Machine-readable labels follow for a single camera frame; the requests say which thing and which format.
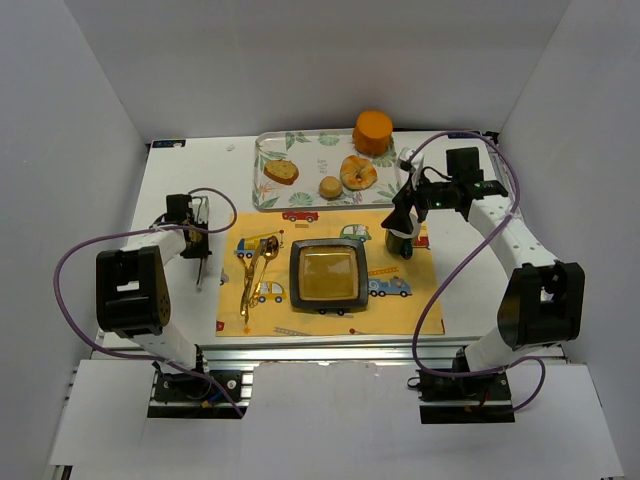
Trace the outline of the toasted bread slice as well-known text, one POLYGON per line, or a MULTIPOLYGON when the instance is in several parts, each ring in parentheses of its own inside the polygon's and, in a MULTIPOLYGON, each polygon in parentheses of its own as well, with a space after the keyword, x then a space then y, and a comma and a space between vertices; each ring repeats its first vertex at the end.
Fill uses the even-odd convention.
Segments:
POLYGON ((267 161, 263 173, 269 179, 282 185, 292 185, 299 177, 298 167, 288 160, 267 161))

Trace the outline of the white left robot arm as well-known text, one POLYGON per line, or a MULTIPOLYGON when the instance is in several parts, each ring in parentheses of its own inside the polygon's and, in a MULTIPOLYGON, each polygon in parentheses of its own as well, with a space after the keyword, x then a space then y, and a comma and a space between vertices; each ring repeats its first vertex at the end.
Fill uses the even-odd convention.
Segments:
POLYGON ((209 200, 203 196, 166 197, 166 212, 138 241, 96 257, 96 314, 101 330, 142 347, 148 354, 202 373, 199 347, 172 322, 165 266, 174 258, 197 260, 196 286, 211 255, 209 200))

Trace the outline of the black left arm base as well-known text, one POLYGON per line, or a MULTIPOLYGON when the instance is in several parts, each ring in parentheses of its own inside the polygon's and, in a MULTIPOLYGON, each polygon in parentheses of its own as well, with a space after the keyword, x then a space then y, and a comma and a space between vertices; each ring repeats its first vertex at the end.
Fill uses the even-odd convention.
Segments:
POLYGON ((186 374, 155 374, 147 417, 150 419, 219 420, 240 416, 226 395, 245 413, 249 404, 249 377, 241 370, 213 369, 208 372, 218 384, 186 374))

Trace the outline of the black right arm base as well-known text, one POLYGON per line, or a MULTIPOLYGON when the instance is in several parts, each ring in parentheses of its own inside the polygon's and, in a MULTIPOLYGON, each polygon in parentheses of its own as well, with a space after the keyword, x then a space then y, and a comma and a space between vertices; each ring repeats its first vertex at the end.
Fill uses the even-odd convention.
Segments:
POLYGON ((418 393, 420 421, 424 425, 506 424, 515 422, 511 390, 505 373, 453 378, 467 373, 468 365, 458 353, 445 376, 417 370, 407 387, 418 393))

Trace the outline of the metal serving tongs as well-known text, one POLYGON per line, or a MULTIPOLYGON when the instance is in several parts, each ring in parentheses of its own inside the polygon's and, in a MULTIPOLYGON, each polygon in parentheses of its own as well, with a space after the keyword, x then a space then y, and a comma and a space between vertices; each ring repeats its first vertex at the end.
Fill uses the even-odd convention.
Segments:
MULTIPOLYGON (((207 230, 209 227, 209 199, 206 196, 196 196, 196 226, 202 230, 207 230)), ((210 255, 209 250, 209 235, 202 234, 201 239, 197 245, 198 247, 198 272, 196 279, 196 291, 201 292, 204 282, 205 266, 210 255)))

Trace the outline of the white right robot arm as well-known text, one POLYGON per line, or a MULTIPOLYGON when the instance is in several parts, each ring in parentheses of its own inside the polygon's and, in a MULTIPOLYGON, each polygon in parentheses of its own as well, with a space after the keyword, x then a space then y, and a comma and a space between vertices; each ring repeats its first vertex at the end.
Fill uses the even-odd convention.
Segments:
POLYGON ((514 195, 498 180, 487 180, 476 147, 446 153, 446 174, 427 178, 423 156, 405 148, 399 167, 408 179, 382 222, 390 252, 408 259, 410 241, 433 210, 459 213, 483 237, 509 281, 497 325, 462 351, 455 371, 489 373, 514 364, 538 348, 577 338, 585 272, 546 249, 517 216, 514 195))

